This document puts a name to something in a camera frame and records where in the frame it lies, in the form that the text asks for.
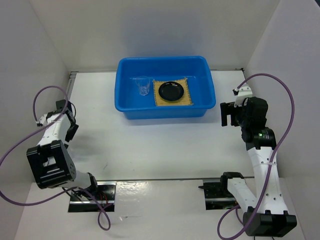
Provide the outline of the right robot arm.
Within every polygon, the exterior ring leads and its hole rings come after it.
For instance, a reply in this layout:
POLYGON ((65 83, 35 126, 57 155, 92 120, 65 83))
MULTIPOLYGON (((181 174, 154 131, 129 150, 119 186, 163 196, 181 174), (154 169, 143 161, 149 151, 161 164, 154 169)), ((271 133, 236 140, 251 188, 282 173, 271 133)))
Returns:
POLYGON ((224 172, 219 191, 233 195, 243 211, 242 225, 250 237, 282 238, 297 224, 283 199, 277 169, 277 141, 272 129, 266 127, 267 102, 258 97, 247 97, 239 106, 234 102, 220 104, 221 125, 241 128, 241 138, 253 167, 256 193, 249 189, 239 172, 224 172))

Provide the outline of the green plastic plate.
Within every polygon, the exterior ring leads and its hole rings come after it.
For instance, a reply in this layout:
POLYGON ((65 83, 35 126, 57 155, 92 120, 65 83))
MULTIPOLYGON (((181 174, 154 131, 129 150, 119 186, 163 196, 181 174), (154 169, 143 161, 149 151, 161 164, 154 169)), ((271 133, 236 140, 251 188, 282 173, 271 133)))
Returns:
POLYGON ((164 103, 169 103, 169 104, 177 104, 179 102, 181 102, 183 100, 183 97, 179 98, 179 99, 165 99, 165 98, 162 98, 160 97, 160 100, 164 103))

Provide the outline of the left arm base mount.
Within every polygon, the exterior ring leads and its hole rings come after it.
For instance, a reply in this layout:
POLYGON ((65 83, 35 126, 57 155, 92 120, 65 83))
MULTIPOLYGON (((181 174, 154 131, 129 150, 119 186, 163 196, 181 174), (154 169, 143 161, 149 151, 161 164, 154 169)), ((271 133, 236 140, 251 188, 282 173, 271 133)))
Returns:
MULTIPOLYGON (((92 193, 92 195, 106 212, 113 212, 115 210, 117 183, 115 181, 98 181, 97 186, 97 192, 92 193)), ((95 213, 100 211, 100 208, 88 194, 80 190, 72 190, 68 195, 69 213, 95 213)))

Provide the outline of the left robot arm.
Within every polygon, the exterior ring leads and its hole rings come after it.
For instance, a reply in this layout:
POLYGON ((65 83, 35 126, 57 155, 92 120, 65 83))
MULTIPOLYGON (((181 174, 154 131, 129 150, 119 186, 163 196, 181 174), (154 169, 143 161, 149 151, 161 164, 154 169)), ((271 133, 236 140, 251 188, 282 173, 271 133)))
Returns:
POLYGON ((83 196, 94 200, 100 193, 95 177, 89 172, 77 171, 68 152, 69 143, 79 128, 72 103, 63 99, 55 105, 56 110, 36 122, 38 127, 46 129, 38 144, 26 151, 35 182, 40 189, 81 189, 83 196))

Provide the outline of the clear plastic cup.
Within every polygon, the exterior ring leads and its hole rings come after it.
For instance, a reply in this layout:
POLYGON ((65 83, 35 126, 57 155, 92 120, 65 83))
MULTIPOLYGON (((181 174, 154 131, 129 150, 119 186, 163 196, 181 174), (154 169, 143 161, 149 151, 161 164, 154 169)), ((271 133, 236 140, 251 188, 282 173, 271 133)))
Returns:
POLYGON ((146 96, 150 91, 150 78, 148 76, 138 76, 135 78, 138 92, 142 96, 146 96))

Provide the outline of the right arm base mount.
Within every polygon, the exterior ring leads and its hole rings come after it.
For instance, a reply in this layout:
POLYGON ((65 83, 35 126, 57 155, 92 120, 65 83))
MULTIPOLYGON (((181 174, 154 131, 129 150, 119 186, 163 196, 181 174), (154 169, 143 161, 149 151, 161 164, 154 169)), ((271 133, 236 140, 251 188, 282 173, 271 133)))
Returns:
POLYGON ((219 179, 204 179, 198 188, 203 191, 207 211, 228 210, 238 204, 235 197, 224 190, 219 179))

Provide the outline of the black round plate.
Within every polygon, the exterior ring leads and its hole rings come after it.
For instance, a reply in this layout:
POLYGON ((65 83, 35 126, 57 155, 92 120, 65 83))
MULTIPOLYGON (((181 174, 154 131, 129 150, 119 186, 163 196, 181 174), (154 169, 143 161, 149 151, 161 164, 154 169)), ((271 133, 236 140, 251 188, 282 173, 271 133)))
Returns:
POLYGON ((185 91, 183 86, 175 81, 167 81, 160 85, 158 94, 161 98, 175 100, 183 97, 185 91))

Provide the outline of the bamboo placemat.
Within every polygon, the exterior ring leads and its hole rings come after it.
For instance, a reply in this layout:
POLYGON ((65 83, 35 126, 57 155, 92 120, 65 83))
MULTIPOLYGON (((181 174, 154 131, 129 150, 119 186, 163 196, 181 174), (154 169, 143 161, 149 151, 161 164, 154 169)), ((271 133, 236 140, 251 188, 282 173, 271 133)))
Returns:
POLYGON ((153 80, 153 92, 154 92, 154 101, 155 101, 155 105, 157 107, 167 107, 167 106, 191 106, 193 105, 193 102, 191 100, 190 97, 190 93, 189 93, 189 88, 188 88, 188 82, 187 82, 188 78, 185 77, 183 79, 178 79, 178 80, 174 80, 174 82, 177 82, 179 84, 182 85, 182 87, 184 88, 184 95, 183 95, 183 99, 181 102, 179 103, 174 103, 174 104, 169 104, 167 102, 163 102, 160 100, 160 96, 158 93, 159 87, 161 84, 165 83, 165 81, 157 81, 157 80, 153 80))

